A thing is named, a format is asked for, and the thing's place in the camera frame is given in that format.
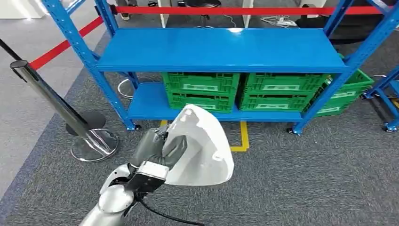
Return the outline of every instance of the yellow floor marking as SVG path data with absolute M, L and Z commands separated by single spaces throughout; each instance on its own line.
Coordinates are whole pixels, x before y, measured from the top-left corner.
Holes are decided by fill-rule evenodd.
M 161 120 L 160 126 L 164 126 L 168 123 L 167 120 Z M 241 146 L 231 146 L 232 152 L 246 152 L 249 148 L 249 139 L 248 139 L 248 128 L 246 121 L 240 121 L 239 127 L 241 129 Z
M 160 126 L 164 126 L 164 125 L 166 125 L 167 123 L 168 123 L 167 120 L 162 120 Z
M 392 103 L 393 103 L 397 108 L 399 108 L 398 99 L 393 99 L 393 100 L 392 100 Z

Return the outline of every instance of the shelf caster wheel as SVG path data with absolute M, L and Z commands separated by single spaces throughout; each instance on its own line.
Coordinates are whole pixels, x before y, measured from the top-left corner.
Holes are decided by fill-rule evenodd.
M 362 99 L 362 100 L 373 99 L 375 97 L 375 94 L 373 94 L 372 96 L 367 97 L 366 93 L 367 93 L 367 90 L 362 95 L 360 95 L 360 99 Z
M 289 134 L 296 134 L 296 135 L 298 135 L 298 136 L 301 135 L 300 133 L 296 133 L 292 128 L 288 128 L 288 129 L 287 129 L 287 132 L 288 132 Z
M 139 131 L 139 130 L 141 130 L 142 129 L 142 127 L 140 126 L 140 125 L 136 125 L 135 126 L 135 131 Z
M 398 130 L 397 129 L 384 128 L 384 131 L 387 132 L 387 133 L 393 133 L 393 132 L 396 132 Z

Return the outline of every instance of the gray carpet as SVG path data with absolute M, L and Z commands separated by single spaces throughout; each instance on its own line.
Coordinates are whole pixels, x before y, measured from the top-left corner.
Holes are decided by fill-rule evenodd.
M 133 18 L 137 20 L 123 22 L 124 26 L 159 26 L 151 17 Z M 229 23 L 224 17 L 220 20 L 221 26 Z M 177 26 L 173 21 L 172 17 L 170 26 Z M 384 74 L 397 64 L 398 39 L 399 33 L 393 34 L 367 61 L 364 71 Z M 97 51 L 108 41 L 106 34 Z M 347 53 L 355 46 L 338 48 Z M 121 80 L 112 73 L 107 76 L 114 87 Z M 157 73 L 139 77 L 160 79 Z M 66 99 L 78 111 L 101 111 L 108 119 L 105 127 L 121 139 L 120 151 L 99 163 L 76 161 L 69 154 L 73 137 L 55 115 L 0 202 L 5 226 L 78 225 L 97 202 L 105 178 L 127 162 L 144 133 L 124 129 L 86 70 Z M 147 202 L 167 214 L 210 226 L 399 225 L 399 133 L 381 130 L 380 116 L 388 116 L 376 107 L 381 109 L 377 100 L 358 100 L 342 115 L 314 119 L 300 137 L 285 132 L 287 123 L 250 122 L 250 148 L 233 154 L 236 167 L 230 181 L 207 187 L 165 185 Z M 139 124 L 150 128 L 159 121 Z M 224 122 L 223 126 L 232 131 L 230 143 L 238 145 L 238 124 Z M 127 225 L 183 224 L 138 206 Z

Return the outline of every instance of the red retractable belt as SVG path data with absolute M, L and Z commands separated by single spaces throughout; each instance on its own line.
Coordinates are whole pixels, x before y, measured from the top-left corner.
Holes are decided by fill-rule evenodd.
M 236 7 L 131 7 L 116 6 L 118 13 L 131 14 L 181 14 L 181 15 L 331 15 L 335 8 L 236 8 Z M 373 6 L 350 7 L 346 14 L 381 14 Z
M 79 33 L 82 37 L 90 33 L 92 30 L 94 30 L 96 27 L 98 27 L 100 24 L 103 23 L 103 19 L 99 16 L 92 22 L 90 22 L 88 25 L 83 27 Z M 71 45 L 67 40 L 61 42 L 58 44 L 56 47 L 52 48 L 49 52 L 43 54 L 36 60 L 32 61 L 30 63 L 31 67 L 35 70 L 41 68 L 43 65 L 47 64 L 50 60 L 54 59 L 56 56 L 60 55 L 62 52 L 64 52 L 67 48 L 69 48 Z

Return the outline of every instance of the white label on crate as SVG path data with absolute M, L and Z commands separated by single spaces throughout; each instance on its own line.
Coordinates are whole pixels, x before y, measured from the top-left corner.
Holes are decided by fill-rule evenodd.
M 263 90 L 299 90 L 300 85 L 265 85 Z
M 334 96 L 331 99 L 340 98 L 340 97 L 351 97 L 351 96 L 354 96 L 354 95 L 356 95 L 355 91 L 347 92 L 347 93 L 336 93 L 336 94 L 334 94 Z
M 216 110 L 216 105 L 199 105 L 199 104 L 193 104 L 196 105 L 198 107 L 202 107 L 203 109 L 212 109 L 212 110 Z
M 217 86 L 192 85 L 192 84 L 183 84 L 183 89 L 201 90 L 201 91 L 218 91 Z
M 263 105 L 258 104 L 255 109 L 287 109 L 288 105 Z
M 332 108 L 321 109 L 320 111 L 317 112 L 317 114 L 327 113 L 327 112 L 336 112 L 336 111 L 339 111 L 339 109 L 341 109 L 341 107 L 332 107 Z

